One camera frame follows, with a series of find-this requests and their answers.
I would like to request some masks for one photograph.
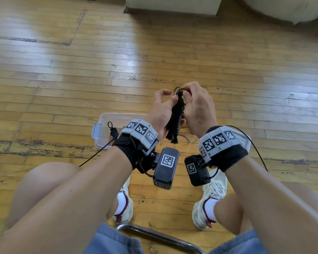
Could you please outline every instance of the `person's right arm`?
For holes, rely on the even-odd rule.
[[[185,119],[201,138],[216,126],[214,103],[198,82],[184,85]],[[225,172],[269,253],[318,253],[318,213],[246,156]]]

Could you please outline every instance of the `clear plastic box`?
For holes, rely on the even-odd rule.
[[[118,129],[118,132],[128,125],[132,119],[144,119],[146,114],[132,114],[132,113],[103,113],[100,115],[98,123],[94,123],[92,129],[92,138],[94,145],[101,149],[113,138],[110,135],[110,129],[107,126],[109,121],[112,122],[113,127]],[[105,149],[111,148],[112,143],[106,146]]]

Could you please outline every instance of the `blue plastic latch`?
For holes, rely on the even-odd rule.
[[[99,121],[97,124],[94,123],[92,128],[92,135],[91,135],[93,139],[99,139],[101,128],[102,128],[102,122]]]

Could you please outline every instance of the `blue shorts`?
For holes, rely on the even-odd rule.
[[[130,238],[101,224],[84,254],[143,254],[139,239]],[[220,245],[210,254],[267,254],[254,230],[245,232]]]

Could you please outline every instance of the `chrome chair leg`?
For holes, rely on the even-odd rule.
[[[186,241],[180,240],[180,239],[175,238],[175,237],[171,237],[171,236],[163,234],[163,233],[159,233],[159,232],[154,231],[154,230],[149,229],[149,228],[137,226],[137,225],[134,225],[131,223],[122,224],[122,225],[118,225],[115,227],[115,230],[117,230],[117,231],[122,230],[122,229],[130,229],[130,230],[136,231],[138,233],[148,235],[148,236],[153,237],[155,239],[176,245],[176,246],[183,248],[183,249],[187,249],[190,251],[192,250],[192,251],[195,251],[196,253],[200,253],[200,254],[206,254],[205,252],[203,252],[203,250],[201,248],[199,248],[198,246],[196,246],[192,243],[188,243]]]

